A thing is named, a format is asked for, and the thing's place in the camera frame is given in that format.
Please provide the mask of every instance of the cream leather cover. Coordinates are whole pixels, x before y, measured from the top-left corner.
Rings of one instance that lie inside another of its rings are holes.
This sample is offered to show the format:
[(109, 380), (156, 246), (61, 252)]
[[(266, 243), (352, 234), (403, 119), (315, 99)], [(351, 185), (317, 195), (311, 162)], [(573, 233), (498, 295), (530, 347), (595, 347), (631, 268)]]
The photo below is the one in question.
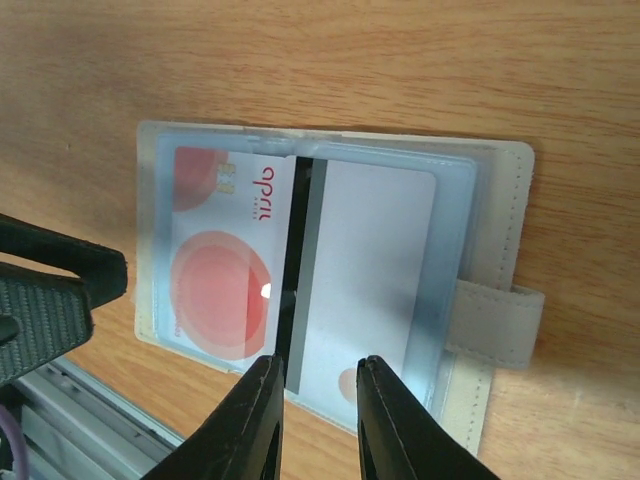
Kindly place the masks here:
[(158, 134), (171, 128), (215, 131), (269, 131), (314, 138), (339, 138), (358, 144), (463, 155), (480, 164), (482, 188), (475, 199), (474, 235), (456, 288), (447, 349), (455, 354), (440, 423), (472, 453), (477, 453), (495, 367), (526, 368), (537, 335), (544, 296), (512, 285), (524, 222), (534, 153), (526, 144), (387, 135), (245, 128), (227, 125), (144, 122), (138, 131), (138, 285), (136, 335), (157, 344), (151, 318), (151, 238), (153, 166)]

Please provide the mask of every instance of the wooden table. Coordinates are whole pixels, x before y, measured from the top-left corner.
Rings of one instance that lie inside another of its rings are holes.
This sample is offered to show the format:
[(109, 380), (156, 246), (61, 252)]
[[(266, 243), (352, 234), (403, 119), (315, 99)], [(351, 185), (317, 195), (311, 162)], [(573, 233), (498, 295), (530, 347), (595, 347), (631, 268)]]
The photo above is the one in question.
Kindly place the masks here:
[[(640, 8), (534, 3), (3, 0), (2, 213), (124, 251), (133, 286), (140, 120), (530, 142), (516, 281), (548, 302), (481, 458), (638, 478)], [(71, 357), (187, 435), (235, 378), (136, 341), (132, 292)], [(284, 449), (285, 479), (358, 477), (356, 440), (291, 406)]]

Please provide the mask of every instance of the white card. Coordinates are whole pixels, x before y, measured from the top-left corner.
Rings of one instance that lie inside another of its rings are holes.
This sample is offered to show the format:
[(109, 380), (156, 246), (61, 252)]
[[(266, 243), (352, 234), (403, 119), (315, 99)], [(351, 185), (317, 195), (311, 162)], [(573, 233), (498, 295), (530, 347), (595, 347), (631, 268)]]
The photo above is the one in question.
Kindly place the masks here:
[(328, 162), (297, 400), (347, 428), (358, 360), (402, 373), (435, 189), (429, 172)]

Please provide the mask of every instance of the card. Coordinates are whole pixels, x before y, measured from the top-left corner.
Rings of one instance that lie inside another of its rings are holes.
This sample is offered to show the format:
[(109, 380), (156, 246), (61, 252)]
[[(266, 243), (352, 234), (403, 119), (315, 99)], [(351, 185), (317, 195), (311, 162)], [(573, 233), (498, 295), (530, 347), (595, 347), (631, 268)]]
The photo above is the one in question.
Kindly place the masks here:
[(169, 152), (156, 178), (157, 338), (244, 371), (275, 349), (295, 157)]
[(429, 172), (328, 161), (321, 199), (312, 193), (310, 202), (321, 202), (318, 235), (305, 248), (315, 261), (301, 272), (311, 276), (298, 291), (299, 304), (309, 296), (297, 315), (306, 315), (306, 331), (299, 382), (288, 386), (347, 428), (357, 420), (358, 360), (380, 355), (406, 373), (435, 192)]

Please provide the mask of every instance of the wallet strap closure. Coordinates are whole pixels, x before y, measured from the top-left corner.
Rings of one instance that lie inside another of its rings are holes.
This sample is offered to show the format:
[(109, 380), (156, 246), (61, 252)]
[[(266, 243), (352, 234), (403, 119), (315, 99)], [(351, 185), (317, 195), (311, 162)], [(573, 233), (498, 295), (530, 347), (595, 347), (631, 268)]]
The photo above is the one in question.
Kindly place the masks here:
[(544, 294), (513, 286), (496, 290), (458, 280), (447, 350), (495, 367), (529, 366), (542, 317)]

